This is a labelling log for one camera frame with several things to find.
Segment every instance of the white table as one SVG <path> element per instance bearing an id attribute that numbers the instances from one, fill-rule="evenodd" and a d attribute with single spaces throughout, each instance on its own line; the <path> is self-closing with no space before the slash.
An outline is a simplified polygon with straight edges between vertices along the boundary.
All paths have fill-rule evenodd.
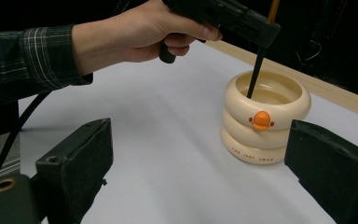
<path id="1" fill-rule="evenodd" d="M 82 223 L 335 223 L 283 161 L 251 164 L 223 146 L 224 88 L 252 68 L 194 43 L 173 64 L 96 72 L 89 86 L 51 93 L 25 123 L 21 172 L 34 175 L 34 162 L 81 125 L 111 118 L 115 160 Z M 358 146 L 358 114 L 311 97 L 305 121 Z"/>

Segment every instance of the pen holder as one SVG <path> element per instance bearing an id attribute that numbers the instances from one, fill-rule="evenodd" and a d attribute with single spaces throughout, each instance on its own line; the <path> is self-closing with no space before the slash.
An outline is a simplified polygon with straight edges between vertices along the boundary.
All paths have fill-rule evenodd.
<path id="1" fill-rule="evenodd" d="M 226 86 L 223 144 L 243 161 L 282 161 L 292 120 L 303 120 L 310 112 L 310 93 L 291 77 L 262 70 L 250 99 L 246 95 L 252 73 L 241 73 Z"/>

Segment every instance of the green plaid shirt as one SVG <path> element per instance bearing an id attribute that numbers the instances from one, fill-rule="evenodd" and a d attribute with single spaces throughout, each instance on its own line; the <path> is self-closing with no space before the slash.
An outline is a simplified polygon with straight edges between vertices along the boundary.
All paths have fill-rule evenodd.
<path id="1" fill-rule="evenodd" d="M 0 32 L 0 105 L 69 85 L 87 85 L 72 52 L 73 25 Z"/>

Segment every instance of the black handheld device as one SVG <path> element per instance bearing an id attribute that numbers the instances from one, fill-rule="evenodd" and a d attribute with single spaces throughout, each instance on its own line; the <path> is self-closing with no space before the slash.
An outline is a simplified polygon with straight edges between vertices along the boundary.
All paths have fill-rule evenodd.
<path id="1" fill-rule="evenodd" d="M 246 38 L 257 46 L 267 49 L 281 30 L 278 23 L 270 22 L 263 15 L 249 9 L 235 0 L 163 0 L 174 12 L 194 21 L 206 22 L 215 27 Z M 173 63 L 175 56 L 168 47 L 161 47 L 159 58 Z"/>

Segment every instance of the dark floor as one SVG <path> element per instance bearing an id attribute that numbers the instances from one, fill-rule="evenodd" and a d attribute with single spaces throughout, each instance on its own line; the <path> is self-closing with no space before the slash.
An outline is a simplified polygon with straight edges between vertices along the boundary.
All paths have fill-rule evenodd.
<path id="1" fill-rule="evenodd" d="M 270 0 L 241 1 L 267 17 Z M 266 58 L 358 94 L 358 0 L 281 1 L 282 27 Z M 222 28 L 223 40 L 257 53 L 258 46 Z"/>

